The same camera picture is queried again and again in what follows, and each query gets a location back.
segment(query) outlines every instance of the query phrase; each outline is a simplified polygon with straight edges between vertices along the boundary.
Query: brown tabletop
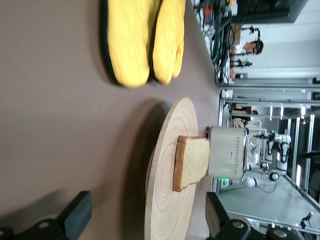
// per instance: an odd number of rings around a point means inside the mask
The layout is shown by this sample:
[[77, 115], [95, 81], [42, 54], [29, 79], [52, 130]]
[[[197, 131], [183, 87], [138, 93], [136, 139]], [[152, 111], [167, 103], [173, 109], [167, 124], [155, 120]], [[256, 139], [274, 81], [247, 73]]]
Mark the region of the brown tabletop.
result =
[[[172, 104], [189, 97], [199, 135], [218, 122], [219, 88], [190, 1], [182, 70], [163, 86], [113, 84], [99, 49], [99, 1], [0, 3], [0, 226], [22, 231], [81, 190], [92, 218], [80, 239], [144, 239], [148, 161]], [[186, 239], [204, 239], [196, 186]]]

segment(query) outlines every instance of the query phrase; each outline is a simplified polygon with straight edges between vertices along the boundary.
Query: black monitor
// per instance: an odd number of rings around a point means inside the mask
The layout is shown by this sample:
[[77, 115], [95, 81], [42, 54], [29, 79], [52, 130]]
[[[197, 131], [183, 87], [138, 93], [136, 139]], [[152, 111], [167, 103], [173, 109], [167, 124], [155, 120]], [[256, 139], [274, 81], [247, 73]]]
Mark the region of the black monitor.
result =
[[237, 0], [233, 23], [294, 23], [308, 0]]

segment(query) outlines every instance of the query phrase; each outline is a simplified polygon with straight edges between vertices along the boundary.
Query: wooden plate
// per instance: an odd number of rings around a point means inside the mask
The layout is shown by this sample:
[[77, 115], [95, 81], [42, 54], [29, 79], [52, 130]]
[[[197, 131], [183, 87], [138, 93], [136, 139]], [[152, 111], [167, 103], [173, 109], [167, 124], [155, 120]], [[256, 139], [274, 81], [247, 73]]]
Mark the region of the wooden plate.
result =
[[146, 240], [184, 240], [196, 185], [182, 192], [173, 191], [178, 136], [197, 137], [198, 121], [189, 98], [178, 100], [167, 114], [156, 143], [147, 174], [144, 238]]

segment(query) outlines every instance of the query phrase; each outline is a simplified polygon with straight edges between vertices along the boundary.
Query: black hair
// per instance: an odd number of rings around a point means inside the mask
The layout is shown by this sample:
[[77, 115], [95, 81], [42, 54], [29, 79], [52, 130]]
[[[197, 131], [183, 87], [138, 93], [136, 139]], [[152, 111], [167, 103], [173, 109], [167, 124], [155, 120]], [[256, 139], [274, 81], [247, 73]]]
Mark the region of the black hair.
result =
[[255, 44], [255, 53], [254, 54], [260, 54], [262, 52], [262, 49], [264, 48], [264, 42], [263, 41], [252, 41], [251, 44]]

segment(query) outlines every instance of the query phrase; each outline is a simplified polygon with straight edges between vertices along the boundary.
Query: slice of bread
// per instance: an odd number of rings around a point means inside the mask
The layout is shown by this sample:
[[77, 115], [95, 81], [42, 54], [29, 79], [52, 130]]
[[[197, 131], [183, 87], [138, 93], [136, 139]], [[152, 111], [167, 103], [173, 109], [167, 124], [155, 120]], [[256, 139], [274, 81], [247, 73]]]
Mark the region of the slice of bread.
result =
[[173, 190], [181, 192], [206, 175], [209, 165], [210, 141], [202, 137], [179, 136], [173, 174]]

